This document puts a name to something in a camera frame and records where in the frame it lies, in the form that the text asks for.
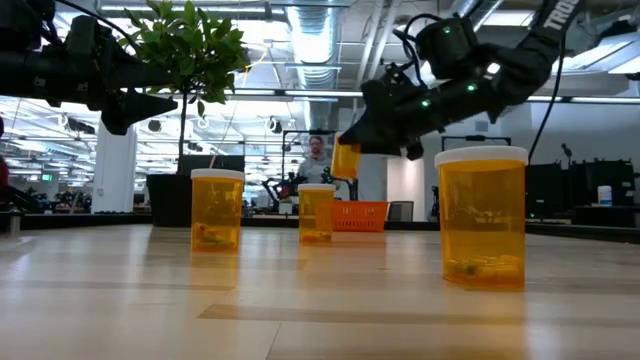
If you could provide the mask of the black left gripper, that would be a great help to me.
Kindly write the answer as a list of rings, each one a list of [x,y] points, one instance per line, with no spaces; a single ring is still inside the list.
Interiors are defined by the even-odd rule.
[[[121,47],[114,47],[112,31],[90,16],[73,19],[66,37],[67,64],[72,73],[66,101],[101,111],[101,120],[112,135],[126,135],[129,127],[150,117],[176,110],[174,100],[141,94],[134,89],[116,91],[110,86],[160,86],[173,82],[157,66],[142,62]]]

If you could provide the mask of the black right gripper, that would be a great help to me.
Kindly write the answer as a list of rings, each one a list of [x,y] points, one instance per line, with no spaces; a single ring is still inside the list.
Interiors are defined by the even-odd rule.
[[[338,137],[340,145],[358,146],[361,154],[399,155],[410,161],[423,157],[420,138],[442,133],[451,124],[484,113],[492,123],[500,102],[491,81],[469,77],[434,88],[417,86],[396,65],[362,85],[366,110]]]

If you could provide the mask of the amber pill bottle white cap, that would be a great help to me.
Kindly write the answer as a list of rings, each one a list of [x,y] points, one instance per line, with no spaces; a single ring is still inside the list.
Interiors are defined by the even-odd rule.
[[[514,146],[434,157],[444,279],[468,287],[524,286],[527,165],[528,152]]]
[[[302,184],[299,193],[299,242],[328,244],[333,235],[333,204],[335,186],[332,184]]]
[[[360,160],[360,146],[346,145],[336,141],[333,150],[331,175],[339,179],[355,179]]]
[[[236,252],[245,174],[225,169],[194,169],[191,180],[191,250]]]

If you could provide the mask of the orange plastic basket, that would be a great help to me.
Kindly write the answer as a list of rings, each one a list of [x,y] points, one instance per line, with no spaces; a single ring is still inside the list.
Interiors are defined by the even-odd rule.
[[[388,203],[381,201],[333,202],[333,230],[339,232],[383,232]]]

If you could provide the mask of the grey mesh chair back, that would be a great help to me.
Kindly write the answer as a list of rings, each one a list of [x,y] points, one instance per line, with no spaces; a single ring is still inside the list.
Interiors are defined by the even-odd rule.
[[[412,222],[413,213],[413,201],[392,201],[389,204],[387,220],[389,222]]]

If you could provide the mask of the green leafy potted tree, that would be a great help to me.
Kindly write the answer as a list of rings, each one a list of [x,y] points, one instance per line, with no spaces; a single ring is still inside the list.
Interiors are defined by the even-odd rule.
[[[235,89],[236,75],[246,72],[250,61],[244,48],[244,32],[229,17],[218,18],[192,0],[176,6],[172,0],[146,0],[149,12],[126,8],[124,14],[135,32],[130,35],[138,59],[167,71],[166,85],[150,91],[168,91],[181,102],[177,172],[187,175],[185,132],[187,108],[194,104],[203,118],[206,106],[227,101]]]

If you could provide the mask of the white round pillar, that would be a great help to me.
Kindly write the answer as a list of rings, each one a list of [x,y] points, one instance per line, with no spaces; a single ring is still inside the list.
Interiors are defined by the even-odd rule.
[[[120,136],[112,135],[103,124],[99,125],[91,207],[93,213],[132,211],[136,152],[137,132],[134,126]]]

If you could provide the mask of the black monitor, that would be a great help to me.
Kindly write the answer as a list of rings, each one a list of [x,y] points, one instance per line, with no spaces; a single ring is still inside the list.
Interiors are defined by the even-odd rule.
[[[195,169],[224,169],[243,172],[245,157],[242,155],[184,155],[181,173],[190,175]]]

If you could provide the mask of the black plant pot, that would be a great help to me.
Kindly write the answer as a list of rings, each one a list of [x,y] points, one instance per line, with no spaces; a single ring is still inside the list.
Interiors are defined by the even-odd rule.
[[[192,181],[183,174],[150,174],[146,177],[152,224],[156,227],[190,227]]]

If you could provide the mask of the black metal frame stand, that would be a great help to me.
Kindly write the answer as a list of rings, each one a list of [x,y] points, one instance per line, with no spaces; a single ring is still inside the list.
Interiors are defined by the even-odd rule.
[[[512,145],[511,137],[502,137],[502,136],[484,136],[484,135],[465,135],[465,136],[441,136],[441,151],[447,150],[446,141],[447,140],[461,140],[465,142],[478,142],[485,143],[487,141],[495,143],[496,141],[504,142],[506,146]]]
[[[331,130],[286,130],[283,135],[282,141],[282,180],[288,178],[289,172],[294,172],[298,174],[298,168],[300,164],[305,160],[305,158],[309,154],[309,137],[312,135],[320,136],[324,139],[325,150],[327,152],[328,157],[331,159],[331,151],[333,150],[332,144],[330,141],[333,139],[335,135],[334,131]],[[331,171],[331,163],[325,169],[325,173],[323,174],[323,182],[320,184],[332,184],[335,185],[336,188],[339,188],[340,185],[338,181],[330,174]],[[304,180],[299,184],[317,184],[317,183],[305,183]]]

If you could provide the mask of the silver ceiling air duct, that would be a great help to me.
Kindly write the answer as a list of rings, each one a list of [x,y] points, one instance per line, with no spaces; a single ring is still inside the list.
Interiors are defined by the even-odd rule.
[[[337,71],[330,68],[336,58],[337,25],[340,10],[324,6],[286,9],[291,25],[291,46],[300,86],[304,89],[333,89]]]

